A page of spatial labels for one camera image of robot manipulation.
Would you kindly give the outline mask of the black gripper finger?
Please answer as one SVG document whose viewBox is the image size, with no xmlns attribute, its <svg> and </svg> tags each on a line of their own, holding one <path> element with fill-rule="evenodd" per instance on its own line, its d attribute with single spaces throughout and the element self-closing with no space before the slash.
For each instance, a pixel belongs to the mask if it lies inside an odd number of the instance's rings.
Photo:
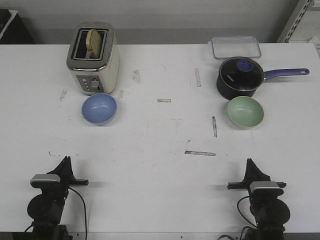
<svg viewBox="0 0 320 240">
<path fill-rule="evenodd" d="M 47 174 L 58 175 L 60 178 L 75 178 L 72 170 L 71 157 L 65 156 L 58 166 Z"/>
<path fill-rule="evenodd" d="M 270 176 L 264 174 L 253 162 L 251 158 L 246 160 L 244 182 L 271 181 Z"/>
</svg>

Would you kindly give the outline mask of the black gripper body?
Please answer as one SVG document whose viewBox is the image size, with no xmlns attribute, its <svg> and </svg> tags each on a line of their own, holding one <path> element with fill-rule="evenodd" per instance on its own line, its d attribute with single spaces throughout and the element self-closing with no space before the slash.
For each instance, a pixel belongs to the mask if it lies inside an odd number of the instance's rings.
<svg viewBox="0 0 320 240">
<path fill-rule="evenodd" d="M 247 190 L 250 196 L 276 198 L 284 194 L 286 183 L 273 181 L 267 174 L 246 174 L 241 182 L 229 182 L 228 190 Z"/>
<path fill-rule="evenodd" d="M 41 189 L 41 191 L 52 198 L 66 198 L 69 194 L 69 187 L 87 186 L 88 184 L 88 179 L 60 178 L 60 183 L 50 188 Z"/>
</svg>

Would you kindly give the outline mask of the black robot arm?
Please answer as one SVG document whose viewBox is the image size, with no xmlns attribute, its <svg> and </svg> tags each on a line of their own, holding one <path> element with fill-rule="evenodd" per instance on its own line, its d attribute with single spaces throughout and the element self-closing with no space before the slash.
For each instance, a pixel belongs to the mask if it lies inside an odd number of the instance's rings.
<svg viewBox="0 0 320 240">
<path fill-rule="evenodd" d="M 272 181 L 251 158 L 246 160 L 246 170 L 241 182 L 229 182 L 229 190 L 247 190 L 249 210 L 255 219 L 247 227 L 245 240 L 283 240 L 284 224 L 290 219 L 289 207 L 279 196 L 284 194 L 285 182 Z"/>
<path fill-rule="evenodd" d="M 22 234 L 23 240 L 72 240 L 67 226 L 61 218 L 69 191 L 72 186 L 87 186 L 87 179 L 74 176 L 71 157 L 65 156 L 58 166 L 47 173 L 36 174 L 30 185 L 40 189 L 41 194 L 31 199 L 27 213 L 33 222 Z"/>
</svg>

